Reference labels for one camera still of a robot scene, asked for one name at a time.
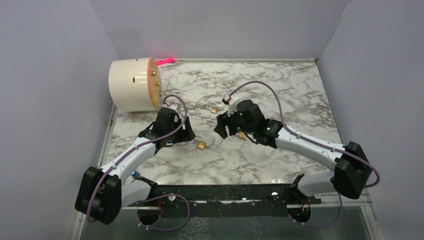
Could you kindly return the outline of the brass padlock with key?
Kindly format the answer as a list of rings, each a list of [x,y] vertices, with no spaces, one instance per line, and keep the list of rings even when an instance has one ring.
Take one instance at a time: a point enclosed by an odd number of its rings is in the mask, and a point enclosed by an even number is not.
[[[246,136],[246,134],[244,132],[239,132],[238,135],[237,135],[237,137],[239,139],[244,140],[244,141],[247,139],[247,136]]]

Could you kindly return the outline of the brass padlock long shackle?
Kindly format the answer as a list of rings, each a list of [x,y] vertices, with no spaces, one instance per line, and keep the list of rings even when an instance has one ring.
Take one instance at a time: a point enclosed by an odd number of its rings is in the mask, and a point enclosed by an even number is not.
[[[203,105],[203,107],[206,110],[212,112],[213,114],[216,114],[216,113],[218,113],[222,109],[223,103],[220,102],[220,101],[211,101],[209,103],[205,103]]]

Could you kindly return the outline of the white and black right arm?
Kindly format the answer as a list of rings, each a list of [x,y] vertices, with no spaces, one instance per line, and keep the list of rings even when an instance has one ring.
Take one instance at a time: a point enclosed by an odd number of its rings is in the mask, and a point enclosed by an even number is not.
[[[230,104],[216,120],[214,132],[223,139],[236,133],[249,134],[259,145],[299,154],[328,169],[295,178],[288,196],[296,204],[313,195],[333,192],[356,200],[367,187],[372,169],[356,142],[343,145],[303,134],[281,121],[265,118],[260,107],[249,99]]]

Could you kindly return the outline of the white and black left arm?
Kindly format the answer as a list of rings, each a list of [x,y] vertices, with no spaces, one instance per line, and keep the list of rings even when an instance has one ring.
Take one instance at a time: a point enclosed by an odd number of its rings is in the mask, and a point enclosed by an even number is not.
[[[134,183],[124,181],[145,161],[152,159],[162,148],[195,138],[189,116],[179,116],[173,107],[162,107],[156,120],[138,134],[134,143],[111,162],[85,170],[74,208],[91,221],[112,223],[122,208],[137,201],[152,205],[157,200],[154,182],[136,177]]]

